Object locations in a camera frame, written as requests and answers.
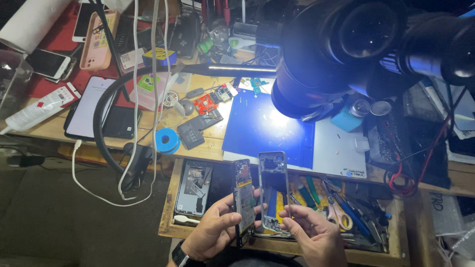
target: blue silicone mat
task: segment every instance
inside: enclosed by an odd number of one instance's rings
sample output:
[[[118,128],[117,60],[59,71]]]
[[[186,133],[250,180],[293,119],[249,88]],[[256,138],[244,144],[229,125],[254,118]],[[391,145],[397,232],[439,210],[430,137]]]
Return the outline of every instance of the blue silicone mat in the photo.
[[[257,157],[284,151],[287,164],[312,169],[315,122],[282,115],[269,94],[243,90],[233,99],[222,150]]]

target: red circuit board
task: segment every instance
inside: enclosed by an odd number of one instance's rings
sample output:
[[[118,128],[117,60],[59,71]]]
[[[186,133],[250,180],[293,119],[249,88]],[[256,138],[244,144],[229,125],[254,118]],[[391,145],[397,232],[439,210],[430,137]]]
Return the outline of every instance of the red circuit board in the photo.
[[[218,105],[214,104],[214,102],[211,100],[209,94],[196,99],[193,101],[193,104],[201,116],[205,115],[206,112],[210,112],[211,110],[218,107]]]

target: watch strap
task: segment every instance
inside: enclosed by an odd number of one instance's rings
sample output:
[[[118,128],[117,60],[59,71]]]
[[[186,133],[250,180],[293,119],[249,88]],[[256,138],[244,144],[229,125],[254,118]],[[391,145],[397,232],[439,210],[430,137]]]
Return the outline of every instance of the watch strap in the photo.
[[[171,253],[171,258],[173,262],[178,266],[178,267],[201,267],[205,266],[205,264],[201,261],[196,261],[192,258],[190,258],[188,255],[181,250],[181,245],[183,244],[185,240],[182,240],[178,243],[178,245],[175,247],[173,252]]]

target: green solder spool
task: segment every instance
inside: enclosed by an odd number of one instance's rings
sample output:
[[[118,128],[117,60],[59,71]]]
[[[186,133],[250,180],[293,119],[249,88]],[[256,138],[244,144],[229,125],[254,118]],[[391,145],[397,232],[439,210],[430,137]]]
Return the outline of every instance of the green solder spool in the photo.
[[[198,51],[200,54],[206,54],[208,53],[209,49],[213,46],[213,40],[210,38],[204,39],[201,43],[198,44]]]

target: flexible gooseneck hose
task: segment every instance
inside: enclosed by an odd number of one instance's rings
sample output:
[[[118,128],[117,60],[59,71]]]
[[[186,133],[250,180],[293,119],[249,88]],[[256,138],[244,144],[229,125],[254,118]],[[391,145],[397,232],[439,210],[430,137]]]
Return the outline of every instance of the flexible gooseneck hose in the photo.
[[[157,66],[157,72],[168,72],[167,66]],[[151,67],[141,68],[137,71],[137,76],[148,75],[152,73]],[[94,110],[93,118],[93,131],[94,138],[99,152],[104,157],[105,161],[118,173],[122,174],[124,169],[117,163],[112,155],[109,153],[107,146],[105,145],[104,135],[102,133],[102,116],[104,115],[104,110],[109,99],[119,90],[122,86],[125,86],[125,83],[132,80],[133,72],[129,72],[124,76],[117,79],[112,83],[109,88],[102,94],[101,98],[97,102],[97,105]]]

